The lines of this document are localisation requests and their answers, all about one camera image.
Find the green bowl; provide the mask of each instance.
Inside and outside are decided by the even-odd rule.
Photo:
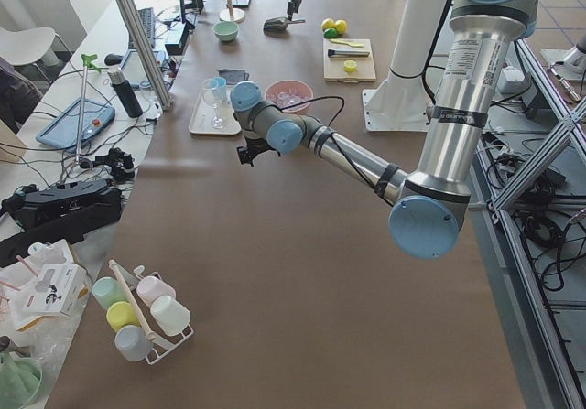
[[[238,35],[238,24],[236,22],[219,22],[213,26],[213,33],[220,41],[232,41]]]

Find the black water bottle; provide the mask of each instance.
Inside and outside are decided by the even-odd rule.
[[[122,70],[117,66],[112,66],[108,70],[108,76],[110,77],[112,87],[114,87],[116,95],[118,95],[118,98],[124,106],[126,113],[128,113],[128,116],[131,118],[137,118],[143,114],[143,109],[140,108],[135,91],[132,90],[132,86],[125,78]]]

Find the pink cup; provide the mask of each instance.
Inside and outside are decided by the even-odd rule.
[[[156,276],[145,276],[136,286],[136,292],[143,302],[152,306],[160,296],[166,295],[175,298],[175,289]]]

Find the white tray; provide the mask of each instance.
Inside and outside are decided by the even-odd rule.
[[[212,118],[214,116],[213,107],[208,105],[202,98],[201,92],[198,101],[193,108],[193,114],[190,119],[190,132],[194,135],[218,135],[234,136],[241,132],[240,124],[233,116],[233,108],[228,102],[223,102],[218,107],[218,114],[222,116],[227,124],[224,128],[213,128]]]

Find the white cardboard box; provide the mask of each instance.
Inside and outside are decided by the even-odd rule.
[[[68,316],[83,289],[85,273],[85,269],[77,264],[45,264],[23,311],[44,316]]]

